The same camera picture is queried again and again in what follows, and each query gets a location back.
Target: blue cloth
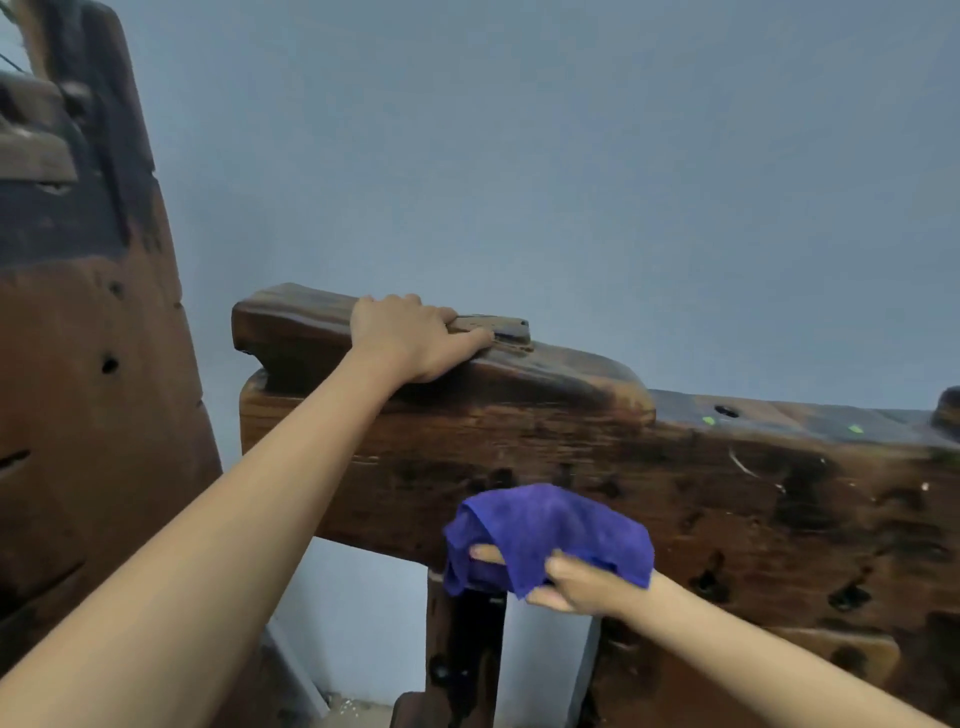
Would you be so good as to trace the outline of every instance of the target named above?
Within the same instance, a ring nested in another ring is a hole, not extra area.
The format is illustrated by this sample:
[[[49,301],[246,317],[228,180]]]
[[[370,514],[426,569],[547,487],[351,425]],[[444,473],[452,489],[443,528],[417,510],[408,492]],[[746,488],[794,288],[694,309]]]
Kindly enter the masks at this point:
[[[547,583],[545,562],[558,548],[642,589],[650,586],[654,547],[647,529],[603,503],[547,483],[467,498],[444,528],[444,586],[513,592],[523,599]],[[474,544],[494,544],[506,567],[474,561]]]

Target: right hand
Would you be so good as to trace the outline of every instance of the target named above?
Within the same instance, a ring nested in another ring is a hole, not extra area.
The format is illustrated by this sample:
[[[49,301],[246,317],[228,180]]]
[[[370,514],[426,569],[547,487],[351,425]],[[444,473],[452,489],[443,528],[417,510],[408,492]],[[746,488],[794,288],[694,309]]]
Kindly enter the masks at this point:
[[[488,564],[504,563],[500,549],[489,544],[472,546],[470,557]],[[527,602],[568,614],[616,616],[624,592],[631,588],[616,574],[559,550],[546,560],[546,574],[554,586],[536,587],[527,595]]]

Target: floor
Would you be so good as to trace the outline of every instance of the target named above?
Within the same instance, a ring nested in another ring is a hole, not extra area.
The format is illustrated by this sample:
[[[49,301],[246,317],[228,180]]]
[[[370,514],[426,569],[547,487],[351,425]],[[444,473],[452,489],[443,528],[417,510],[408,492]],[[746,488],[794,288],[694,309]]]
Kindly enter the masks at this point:
[[[338,695],[329,699],[330,714],[314,721],[310,728],[388,728],[393,708],[350,700]]]

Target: left hand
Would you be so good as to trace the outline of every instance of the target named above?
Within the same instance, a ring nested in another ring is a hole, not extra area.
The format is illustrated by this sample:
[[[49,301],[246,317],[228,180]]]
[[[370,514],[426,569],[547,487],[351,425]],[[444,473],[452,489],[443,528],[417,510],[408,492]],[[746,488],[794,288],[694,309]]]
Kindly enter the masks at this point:
[[[390,357],[403,383],[433,381],[493,343],[493,332],[475,328],[449,333],[452,308],[423,305],[420,296],[364,296],[353,306],[350,336],[355,349]]]

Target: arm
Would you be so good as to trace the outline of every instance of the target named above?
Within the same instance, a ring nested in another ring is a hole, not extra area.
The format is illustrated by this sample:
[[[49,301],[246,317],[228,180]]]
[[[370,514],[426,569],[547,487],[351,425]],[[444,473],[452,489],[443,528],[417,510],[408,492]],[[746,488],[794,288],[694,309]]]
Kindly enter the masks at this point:
[[[492,342],[455,317],[361,299],[333,374],[0,681],[0,728],[206,725],[380,408]]]
[[[474,546],[471,555],[503,563],[495,546]],[[777,728],[943,728],[892,695],[728,614],[657,571],[646,590],[561,553],[547,560],[546,571],[555,586],[535,589],[527,601],[626,622]]]

